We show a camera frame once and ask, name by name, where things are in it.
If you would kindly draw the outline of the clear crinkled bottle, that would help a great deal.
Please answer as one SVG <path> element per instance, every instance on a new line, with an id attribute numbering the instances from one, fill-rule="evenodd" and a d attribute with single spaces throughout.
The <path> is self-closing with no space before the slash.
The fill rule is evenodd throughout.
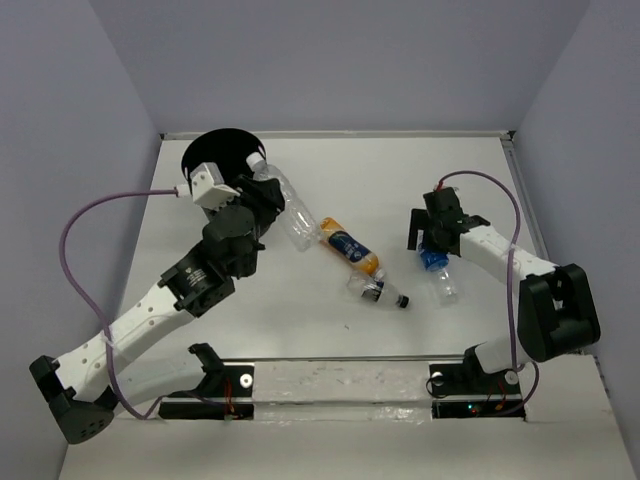
<path id="1" fill-rule="evenodd" d="M 259 181 L 277 179 L 285 208 L 279 215 L 286 235 L 299 252 L 306 252 L 319 241 L 318 224 L 287 176 L 276 166 L 268 164 L 260 153 L 253 153 L 246 163 Z"/>

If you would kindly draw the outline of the blue label water bottle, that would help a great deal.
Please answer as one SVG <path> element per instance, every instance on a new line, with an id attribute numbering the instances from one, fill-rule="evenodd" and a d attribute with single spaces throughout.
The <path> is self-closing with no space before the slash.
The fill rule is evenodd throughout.
<path id="1" fill-rule="evenodd" d="M 458 300 L 458 291 L 448 270 L 448 256 L 423 247 L 418 249 L 418 254 L 439 303 L 442 305 L 455 303 Z"/>

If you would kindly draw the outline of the orange bottle blue label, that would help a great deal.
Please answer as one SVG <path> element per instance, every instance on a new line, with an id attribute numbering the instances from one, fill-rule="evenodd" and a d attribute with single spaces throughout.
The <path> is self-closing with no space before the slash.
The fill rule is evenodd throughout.
<path id="1" fill-rule="evenodd" d="M 376 281 L 386 275 L 378 256 L 363 243 L 356 240 L 347 230 L 331 217 L 320 222 L 322 242 L 357 270 Z"/>

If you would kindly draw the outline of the clear bottle black label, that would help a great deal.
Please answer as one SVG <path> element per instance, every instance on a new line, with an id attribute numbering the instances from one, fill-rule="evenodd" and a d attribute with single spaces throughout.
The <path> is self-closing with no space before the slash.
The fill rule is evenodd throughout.
<path id="1" fill-rule="evenodd" d="M 352 275 L 347 282 L 348 291 L 355 297 L 380 309 L 406 309 L 410 299 L 394 285 L 369 276 Z"/>

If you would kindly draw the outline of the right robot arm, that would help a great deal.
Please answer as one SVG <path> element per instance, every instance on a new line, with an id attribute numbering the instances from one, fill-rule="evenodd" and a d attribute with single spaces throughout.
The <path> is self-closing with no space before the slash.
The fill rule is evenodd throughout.
<path id="1" fill-rule="evenodd" d="M 544 363 L 597 343 L 601 338 L 586 272 L 556 265 L 518 247 L 479 215 L 461 207 L 451 187 L 423 195 L 425 207 L 411 210 L 407 248 L 455 255 L 480 267 L 507 287 L 507 334 L 468 348 L 462 384 L 482 392 L 497 373 L 531 362 Z"/>

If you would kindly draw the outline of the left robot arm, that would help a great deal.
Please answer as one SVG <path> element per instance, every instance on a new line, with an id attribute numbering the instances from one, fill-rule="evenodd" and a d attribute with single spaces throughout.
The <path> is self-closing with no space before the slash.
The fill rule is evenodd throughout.
<path id="1" fill-rule="evenodd" d="M 118 407 L 133 407 L 118 373 L 233 294 L 235 280 L 255 274 L 265 248 L 260 238 L 285 207 L 279 182 L 240 175 L 210 191 L 218 203 L 200 241 L 133 307 L 105 320 L 102 332 L 76 349 L 31 363 L 31 376 L 69 444 L 103 431 Z"/>

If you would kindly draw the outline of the black cylindrical bin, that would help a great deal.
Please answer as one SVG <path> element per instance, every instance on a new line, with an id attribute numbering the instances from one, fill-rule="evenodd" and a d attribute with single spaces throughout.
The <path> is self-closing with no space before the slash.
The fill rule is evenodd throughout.
<path id="1" fill-rule="evenodd" d="M 253 172 L 246 163 L 247 157 L 253 153 L 260 153 L 266 159 L 266 148 L 262 141 L 246 130 L 222 128 L 207 132 L 196 138 L 187 147 L 180 164 L 181 172 L 187 181 L 190 196 L 191 181 L 189 176 L 202 163 L 215 163 L 228 186 L 239 175 L 247 175 L 255 179 Z M 224 208 L 217 211 L 201 209 L 206 217 L 211 220 L 214 216 L 224 212 Z"/>

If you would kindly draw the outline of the clear tape strip front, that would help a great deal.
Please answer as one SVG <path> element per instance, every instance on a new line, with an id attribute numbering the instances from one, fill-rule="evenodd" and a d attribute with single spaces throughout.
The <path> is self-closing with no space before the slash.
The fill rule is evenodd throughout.
<path id="1" fill-rule="evenodd" d="M 422 423 L 431 419 L 428 378 L 423 360 L 263 362 L 254 371 L 254 419 Z"/>

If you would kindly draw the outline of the aluminium rail right edge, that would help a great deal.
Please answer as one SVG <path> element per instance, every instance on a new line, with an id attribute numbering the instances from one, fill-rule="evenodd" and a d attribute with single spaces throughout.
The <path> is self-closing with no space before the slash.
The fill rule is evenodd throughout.
<path id="1" fill-rule="evenodd" d="M 514 141 L 512 137 L 506 133 L 501 137 L 501 144 L 535 251 L 540 257 L 549 259 L 548 249 L 536 218 L 528 189 L 525 185 L 524 175 L 520 168 Z"/>

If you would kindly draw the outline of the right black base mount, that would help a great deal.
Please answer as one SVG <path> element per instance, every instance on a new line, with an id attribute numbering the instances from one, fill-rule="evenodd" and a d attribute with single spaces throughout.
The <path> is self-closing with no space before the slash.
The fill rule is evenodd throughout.
<path id="1" fill-rule="evenodd" d="M 461 355 L 435 356 L 425 390 L 436 420 L 514 418 L 525 420 L 525 393 L 513 370 L 487 374 Z"/>

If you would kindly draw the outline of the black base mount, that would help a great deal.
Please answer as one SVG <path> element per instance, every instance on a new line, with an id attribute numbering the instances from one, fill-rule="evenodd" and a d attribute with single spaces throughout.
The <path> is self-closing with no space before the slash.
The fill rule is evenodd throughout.
<path id="1" fill-rule="evenodd" d="M 240 421 L 254 417 L 255 365 L 223 361 L 207 343 L 188 348 L 197 359 L 197 385 L 163 398 L 157 411 L 163 420 Z"/>
<path id="2" fill-rule="evenodd" d="M 425 390 L 436 420 L 514 418 L 525 420 L 525 393 L 513 370 L 487 374 L 461 355 L 435 356 Z"/>

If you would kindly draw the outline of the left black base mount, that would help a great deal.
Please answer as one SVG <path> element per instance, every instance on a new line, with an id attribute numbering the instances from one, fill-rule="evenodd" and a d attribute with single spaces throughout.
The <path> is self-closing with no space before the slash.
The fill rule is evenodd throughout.
<path id="1" fill-rule="evenodd" d="M 254 417 L 255 365 L 223 361 L 207 343 L 188 348 L 197 359 L 197 385 L 163 398 L 157 411 L 163 420 L 240 421 Z"/>

